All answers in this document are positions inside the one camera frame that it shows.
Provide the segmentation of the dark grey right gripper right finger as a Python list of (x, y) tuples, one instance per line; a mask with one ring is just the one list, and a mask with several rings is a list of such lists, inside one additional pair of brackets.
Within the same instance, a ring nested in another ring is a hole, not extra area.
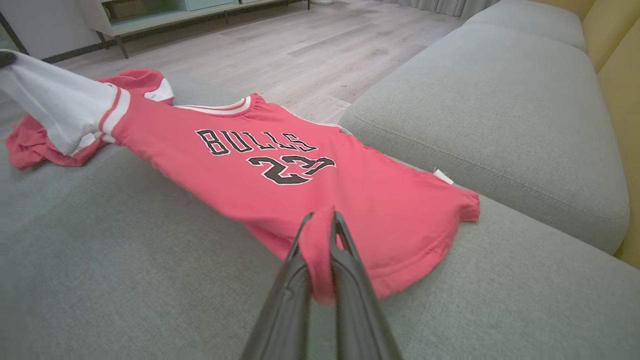
[(338, 360), (402, 360), (354, 238), (337, 210), (330, 232)]

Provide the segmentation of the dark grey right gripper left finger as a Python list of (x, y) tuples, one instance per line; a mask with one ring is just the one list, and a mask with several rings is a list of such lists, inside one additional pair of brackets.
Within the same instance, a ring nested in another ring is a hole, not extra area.
[(240, 360), (306, 360), (313, 285), (299, 243), (312, 217), (302, 220)]

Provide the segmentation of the red Bulls jersey white sleeves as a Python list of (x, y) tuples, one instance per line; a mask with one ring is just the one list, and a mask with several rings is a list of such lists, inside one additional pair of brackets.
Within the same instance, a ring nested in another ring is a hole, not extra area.
[(122, 145), (285, 258), (299, 249), (313, 296), (335, 301), (330, 230), (342, 214), (375, 294), (403, 291), (444, 259), (458, 226), (480, 217), (477, 193), (416, 170), (338, 125), (307, 121), (253, 93), (228, 105), (173, 105), (167, 78), (129, 69), (93, 80), (0, 50), (0, 89), (66, 156)]

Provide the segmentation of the red Bulls shorts white stripe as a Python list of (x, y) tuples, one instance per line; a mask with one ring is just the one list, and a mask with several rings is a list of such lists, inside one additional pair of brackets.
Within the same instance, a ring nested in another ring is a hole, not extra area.
[[(168, 105), (173, 103), (175, 97), (169, 80), (160, 71), (153, 69), (127, 69), (119, 75), (97, 80), (103, 84), (116, 85), (131, 94)], [(112, 139), (107, 136), (88, 134), (82, 137), (71, 155), (65, 155), (50, 141), (44, 126), (30, 114), (25, 114), (7, 137), (6, 146), (10, 164), (18, 170), (26, 170), (45, 160), (58, 166), (81, 167), (98, 150), (112, 142)]]

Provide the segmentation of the wide grey sofa seat cushion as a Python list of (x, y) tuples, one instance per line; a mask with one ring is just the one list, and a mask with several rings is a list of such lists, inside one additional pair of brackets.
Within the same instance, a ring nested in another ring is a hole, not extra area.
[[(482, 196), (381, 300), (405, 360), (640, 360), (640, 270)], [(0, 149), (0, 360), (238, 360), (281, 262), (126, 149), (19, 171)]]

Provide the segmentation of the grey back cushion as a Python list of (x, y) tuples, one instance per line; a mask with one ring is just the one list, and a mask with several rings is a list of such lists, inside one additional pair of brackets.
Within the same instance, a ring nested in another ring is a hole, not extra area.
[(339, 123), (610, 255), (627, 234), (617, 136), (589, 57), (571, 45), (462, 25), (365, 91)]

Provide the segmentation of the grey pleated curtain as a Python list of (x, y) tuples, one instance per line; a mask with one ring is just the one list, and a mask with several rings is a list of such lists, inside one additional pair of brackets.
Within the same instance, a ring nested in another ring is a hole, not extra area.
[(500, 0), (375, 0), (375, 2), (395, 4), (453, 18), (470, 19)]

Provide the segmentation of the yellow sofa back cushion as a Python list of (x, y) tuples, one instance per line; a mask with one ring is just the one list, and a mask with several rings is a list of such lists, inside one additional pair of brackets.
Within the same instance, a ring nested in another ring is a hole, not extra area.
[(595, 71), (603, 68), (640, 18), (640, 0), (533, 0), (568, 10), (582, 21), (587, 55)]
[(630, 224), (615, 257), (640, 270), (640, 18), (598, 73), (630, 197)]

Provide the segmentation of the white mint TV cabinet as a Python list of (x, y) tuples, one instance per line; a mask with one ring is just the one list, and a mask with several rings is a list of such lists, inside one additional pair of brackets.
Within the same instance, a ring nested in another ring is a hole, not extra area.
[(311, 9), (310, 0), (74, 0), (83, 21), (96, 33), (99, 43), (73, 50), (70, 55), (75, 57), (116, 46), (128, 59), (130, 56), (124, 44), (128, 35), (219, 15), (229, 23), (229, 16), (242, 10), (274, 3), (288, 6), (296, 2)]

